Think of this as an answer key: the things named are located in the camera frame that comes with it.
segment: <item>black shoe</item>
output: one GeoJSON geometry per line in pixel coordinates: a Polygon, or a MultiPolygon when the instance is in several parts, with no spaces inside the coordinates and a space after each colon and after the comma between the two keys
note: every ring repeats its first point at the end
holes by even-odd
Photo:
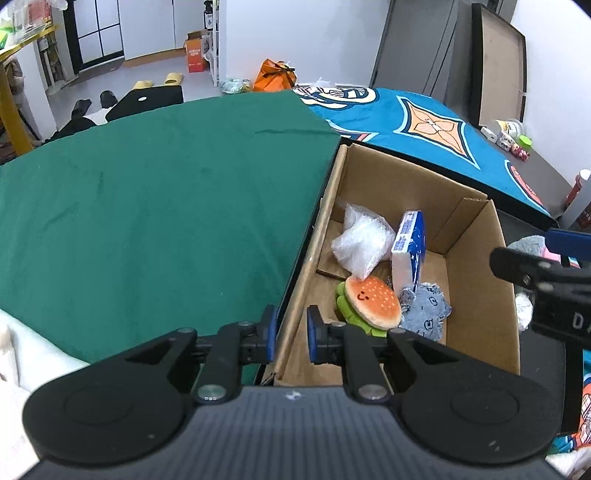
{"type": "Polygon", "coordinates": [[[92,101],[88,98],[86,100],[78,100],[74,104],[74,109],[72,110],[72,118],[80,118],[81,116],[85,116],[91,104],[92,101]]]}
{"type": "Polygon", "coordinates": [[[105,90],[100,94],[100,107],[111,108],[117,105],[117,97],[110,90],[105,90]]]}

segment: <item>blue printed fabric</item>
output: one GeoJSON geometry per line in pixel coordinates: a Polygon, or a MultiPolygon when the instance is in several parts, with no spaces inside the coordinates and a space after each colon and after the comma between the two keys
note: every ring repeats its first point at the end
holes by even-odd
{"type": "Polygon", "coordinates": [[[550,453],[569,453],[591,446],[591,352],[583,350],[583,401],[579,431],[574,435],[557,438],[550,453]]]}
{"type": "Polygon", "coordinates": [[[511,162],[431,97],[383,88],[296,87],[294,91],[344,137],[455,171],[550,216],[511,162]]]}

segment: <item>orange cardboard box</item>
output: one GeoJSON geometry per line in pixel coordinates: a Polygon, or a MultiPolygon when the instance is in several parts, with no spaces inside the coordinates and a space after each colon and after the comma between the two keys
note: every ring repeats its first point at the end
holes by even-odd
{"type": "Polygon", "coordinates": [[[185,40],[189,73],[202,72],[207,66],[207,60],[203,58],[203,34],[202,31],[191,32],[185,40]]]}

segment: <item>blue and white box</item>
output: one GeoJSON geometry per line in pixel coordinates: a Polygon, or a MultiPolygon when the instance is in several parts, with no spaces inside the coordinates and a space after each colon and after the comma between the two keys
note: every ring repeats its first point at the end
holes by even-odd
{"type": "Polygon", "coordinates": [[[417,290],[426,250],[423,213],[405,212],[392,246],[392,286],[396,295],[404,288],[413,293],[417,290]]]}

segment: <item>logo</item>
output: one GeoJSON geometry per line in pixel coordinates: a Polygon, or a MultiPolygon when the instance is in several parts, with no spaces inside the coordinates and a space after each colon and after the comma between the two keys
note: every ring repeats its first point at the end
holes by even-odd
{"type": "Polygon", "coordinates": [[[291,392],[286,393],[285,397],[287,400],[296,401],[303,397],[303,395],[297,390],[292,390],[291,392]]]}
{"type": "Polygon", "coordinates": [[[523,195],[527,197],[527,199],[536,205],[537,207],[542,207],[544,211],[546,211],[544,204],[540,200],[540,198],[535,194],[532,188],[525,182],[521,175],[517,171],[514,165],[511,164],[511,160],[505,159],[505,168],[509,176],[513,179],[515,184],[519,187],[523,195]]]}
{"type": "Polygon", "coordinates": [[[406,97],[397,97],[404,110],[402,125],[394,130],[396,134],[417,138],[453,153],[480,170],[470,152],[465,137],[466,123],[459,118],[439,115],[412,103],[406,97]]]}
{"type": "Polygon", "coordinates": [[[295,87],[301,101],[309,106],[323,106],[332,110],[347,110],[362,103],[372,103],[379,100],[379,93],[372,88],[320,88],[295,87]]]}
{"type": "Polygon", "coordinates": [[[339,127],[336,123],[327,120],[329,125],[336,130],[341,137],[350,138],[351,140],[357,140],[359,142],[369,142],[373,137],[378,135],[376,132],[360,132],[358,130],[348,130],[343,127],[339,127]]]}

